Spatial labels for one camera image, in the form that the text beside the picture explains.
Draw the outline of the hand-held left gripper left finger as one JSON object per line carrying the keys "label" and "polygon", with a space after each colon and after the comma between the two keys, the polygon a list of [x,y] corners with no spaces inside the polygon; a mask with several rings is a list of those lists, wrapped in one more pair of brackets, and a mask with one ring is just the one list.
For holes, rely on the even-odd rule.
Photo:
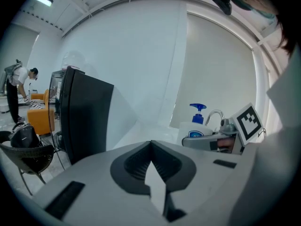
{"label": "hand-held left gripper left finger", "polygon": [[164,226],[166,220],[148,195],[130,194],[111,176],[111,164],[119,156],[146,142],[126,145],[86,157],[44,185],[33,197],[41,208],[47,206],[72,182],[84,187],[62,217],[71,226]]}

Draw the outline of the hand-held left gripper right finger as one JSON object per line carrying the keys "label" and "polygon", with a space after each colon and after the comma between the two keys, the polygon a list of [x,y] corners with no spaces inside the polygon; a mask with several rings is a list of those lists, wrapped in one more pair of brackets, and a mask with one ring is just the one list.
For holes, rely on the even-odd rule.
{"label": "hand-held left gripper right finger", "polygon": [[151,224],[163,226],[192,213],[221,188],[240,160],[240,155],[152,141]]}

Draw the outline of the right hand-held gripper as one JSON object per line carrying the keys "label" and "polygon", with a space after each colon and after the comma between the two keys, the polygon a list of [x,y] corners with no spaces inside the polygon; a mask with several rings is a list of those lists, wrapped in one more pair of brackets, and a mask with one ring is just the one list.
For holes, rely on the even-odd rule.
{"label": "right hand-held gripper", "polygon": [[[247,104],[230,118],[223,119],[220,126],[221,133],[235,136],[233,154],[241,154],[245,146],[258,136],[262,130],[262,122],[252,103]],[[182,146],[198,150],[217,150],[218,139],[218,134],[186,137],[182,139]]]}

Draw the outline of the person's right hand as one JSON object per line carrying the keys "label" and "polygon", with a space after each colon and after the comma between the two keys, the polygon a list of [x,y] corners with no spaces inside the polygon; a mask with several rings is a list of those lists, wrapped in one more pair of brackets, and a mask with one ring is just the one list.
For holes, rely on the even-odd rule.
{"label": "person's right hand", "polygon": [[234,143],[234,138],[224,138],[217,141],[217,146],[221,152],[232,153]]}

